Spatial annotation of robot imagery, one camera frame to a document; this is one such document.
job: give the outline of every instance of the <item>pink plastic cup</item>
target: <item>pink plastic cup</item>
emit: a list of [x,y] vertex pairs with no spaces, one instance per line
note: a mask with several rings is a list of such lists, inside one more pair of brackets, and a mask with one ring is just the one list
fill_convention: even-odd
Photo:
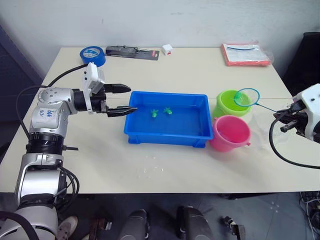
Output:
[[215,117],[212,128],[214,137],[209,142],[219,152],[229,152],[232,149],[250,145],[250,128],[237,116]]

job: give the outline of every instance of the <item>shoe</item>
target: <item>shoe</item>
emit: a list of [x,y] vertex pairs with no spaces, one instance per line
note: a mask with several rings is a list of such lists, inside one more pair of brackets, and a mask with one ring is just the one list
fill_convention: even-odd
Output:
[[78,225],[78,218],[70,216],[66,218],[58,227],[57,240],[67,240],[76,230]]
[[89,240],[89,234],[85,235],[81,240]]

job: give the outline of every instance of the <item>white table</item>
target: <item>white table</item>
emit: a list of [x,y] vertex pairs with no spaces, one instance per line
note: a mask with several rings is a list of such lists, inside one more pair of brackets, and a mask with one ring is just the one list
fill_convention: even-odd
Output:
[[[81,64],[80,50],[62,48],[43,84]],[[205,93],[211,112],[216,95],[230,88],[257,88],[265,97],[260,103],[275,110],[292,102],[272,66],[226,67],[217,48],[178,48],[171,56],[161,55],[159,61],[109,57],[103,68],[108,83],[124,83],[133,90]],[[81,76],[81,70],[71,73],[57,86],[80,88]],[[108,105],[116,107],[127,105],[130,94],[107,97]],[[36,103],[33,101],[24,119],[27,126]],[[104,114],[80,112],[69,117],[64,141],[68,146],[79,147],[79,151],[63,153],[64,167],[77,175],[80,193],[87,194],[319,190],[319,170],[290,165],[272,152],[268,142],[272,112],[254,106],[244,119],[252,131],[251,145],[219,153],[209,145],[203,149],[129,144],[123,133],[125,117],[107,118]],[[281,154],[296,162],[320,165],[320,144],[297,136],[294,130],[282,133],[280,124],[275,127],[274,141]],[[26,143],[20,127],[0,165],[0,192],[14,191]]]

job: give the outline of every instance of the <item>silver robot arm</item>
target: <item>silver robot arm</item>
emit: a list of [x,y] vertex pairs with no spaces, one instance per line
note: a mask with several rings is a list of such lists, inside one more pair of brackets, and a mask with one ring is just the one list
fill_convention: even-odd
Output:
[[[63,168],[63,150],[78,150],[64,145],[68,117],[77,112],[105,113],[108,117],[130,114],[130,106],[108,108],[106,93],[124,93],[131,89],[123,84],[105,84],[102,72],[89,63],[79,89],[48,87],[38,94],[29,128],[26,154],[22,156],[15,187],[18,209],[40,240],[54,240],[58,232],[56,205],[67,194],[68,171]],[[0,229],[1,240],[28,239],[23,227],[7,219]]]

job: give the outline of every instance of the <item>black cable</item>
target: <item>black cable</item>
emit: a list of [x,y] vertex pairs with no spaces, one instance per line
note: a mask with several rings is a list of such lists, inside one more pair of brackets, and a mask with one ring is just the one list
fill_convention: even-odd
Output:
[[71,180],[70,180],[70,182],[69,182],[69,184],[68,184],[68,186],[66,186],[66,188],[69,188],[70,187],[70,185],[71,185]]
[[18,96],[16,97],[16,100],[15,100],[15,111],[16,111],[16,115],[17,115],[17,117],[18,117],[18,119],[19,119],[19,122],[20,122],[20,124],[21,124],[21,127],[22,127],[22,129],[23,129],[23,131],[24,131],[24,133],[25,133],[25,135],[27,136],[27,138],[29,139],[29,132],[28,132],[28,129],[26,128],[26,125],[24,124],[24,121],[23,121],[23,119],[21,118],[21,116],[20,116],[20,113],[19,113],[19,108],[18,108],[18,106],[19,106],[19,98],[20,98],[20,96],[24,93],[24,92],[26,92],[26,91],[28,91],[28,90],[30,90],[30,89],[39,89],[39,88],[47,88],[48,86],[45,86],[45,85],[36,85],[36,86],[30,86],[30,87],[27,87],[27,88],[25,88],[25,89],[23,89],[19,94],[18,94]]
[[52,82],[50,82],[50,84],[48,85],[48,87],[52,87],[53,84],[55,84],[60,78],[64,77],[65,75],[72,73],[73,71],[85,68],[86,66],[88,66],[88,64],[83,64],[80,66],[76,66],[74,68],[69,69],[68,71],[65,71],[64,73],[61,73],[59,76],[57,76]]
[[286,159],[285,157],[283,157],[276,149],[275,145],[274,145],[274,140],[273,140],[273,132],[274,132],[274,127],[276,122],[278,122],[281,118],[283,118],[288,112],[284,112],[283,114],[281,114],[278,118],[276,118],[270,126],[270,130],[269,130],[269,142],[270,142],[270,146],[272,148],[272,150],[274,151],[274,153],[281,158],[283,161],[292,164],[292,165],[296,165],[299,167],[303,167],[303,168],[309,168],[309,169],[320,169],[320,166],[313,166],[313,165],[306,165],[306,164],[301,164],[301,163],[297,163],[294,161],[290,161],[288,159]]
[[[74,181],[74,178],[71,176],[71,174],[69,174],[69,173],[67,173],[66,171],[63,171],[66,175],[67,175],[67,177],[70,179],[70,183],[69,183],[69,185],[66,187],[66,188],[68,188],[70,185],[72,185],[72,194],[71,194],[71,196],[73,197],[74,195],[75,195],[75,193],[76,193],[76,185],[75,185],[75,181]],[[69,203],[70,203],[70,201],[71,201],[71,199],[72,198],[70,198],[69,200],[67,200],[67,201],[63,201],[63,202],[61,202],[60,203],[60,205],[59,206],[57,206],[57,210],[58,211],[65,211],[65,210],[67,210],[67,208],[69,207]]]
[[[70,207],[70,205],[77,198],[78,193],[79,193],[79,189],[80,189],[80,183],[79,183],[79,180],[78,180],[77,176],[73,172],[69,171],[68,169],[66,169],[64,167],[61,167],[60,169],[67,174],[67,176],[69,177],[69,179],[71,181],[71,184],[72,184],[72,196],[71,196],[71,199],[67,203],[65,203],[64,206],[62,206],[60,208],[60,209],[63,209],[65,211],[66,209],[68,209]],[[76,190],[75,191],[74,191],[74,188],[75,188],[74,187],[74,180],[76,182]]]
[[23,216],[13,212],[0,211],[0,218],[7,218],[17,222],[21,225],[21,227],[23,228],[30,240],[39,240],[39,237],[35,229],[31,226],[30,222],[28,222],[28,220],[25,219]]

